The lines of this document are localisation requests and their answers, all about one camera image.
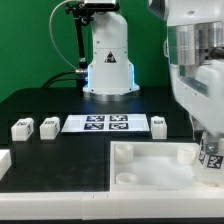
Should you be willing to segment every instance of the small white block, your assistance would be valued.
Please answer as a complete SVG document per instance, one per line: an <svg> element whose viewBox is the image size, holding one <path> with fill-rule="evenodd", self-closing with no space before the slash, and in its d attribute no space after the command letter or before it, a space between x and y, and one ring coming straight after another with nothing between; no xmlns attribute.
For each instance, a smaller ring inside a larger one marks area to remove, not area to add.
<svg viewBox="0 0 224 224"><path fill-rule="evenodd" d="M33 133L33 119L19 119L11 128L13 141L26 141Z"/></svg>
<svg viewBox="0 0 224 224"><path fill-rule="evenodd" d="M40 138L53 140L60 131L60 119L58 117L46 118L40 126Z"/></svg>
<svg viewBox="0 0 224 224"><path fill-rule="evenodd" d="M0 180L8 171L9 167L12 165L10 150L1 149L0 150Z"/></svg>
<svg viewBox="0 0 224 224"><path fill-rule="evenodd" d="M167 139L167 125L164 117L151 118L151 131L153 139Z"/></svg>

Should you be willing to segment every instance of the green backdrop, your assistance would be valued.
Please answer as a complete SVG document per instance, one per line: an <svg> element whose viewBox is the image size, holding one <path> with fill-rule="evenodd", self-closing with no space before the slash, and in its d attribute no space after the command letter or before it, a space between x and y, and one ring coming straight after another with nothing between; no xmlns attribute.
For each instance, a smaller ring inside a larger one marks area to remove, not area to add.
<svg viewBox="0 0 224 224"><path fill-rule="evenodd" d="M41 87L51 76L71 69L53 48L48 29L51 12L60 2L0 1L0 101L16 90ZM162 48L166 24L150 13L146 0L121 0L120 12L128 22L129 59L135 66L136 83L168 85L168 64ZM78 66L73 19L65 14L63 7L55 15L53 30L65 57ZM91 27L84 28L83 33L90 62Z"/></svg>

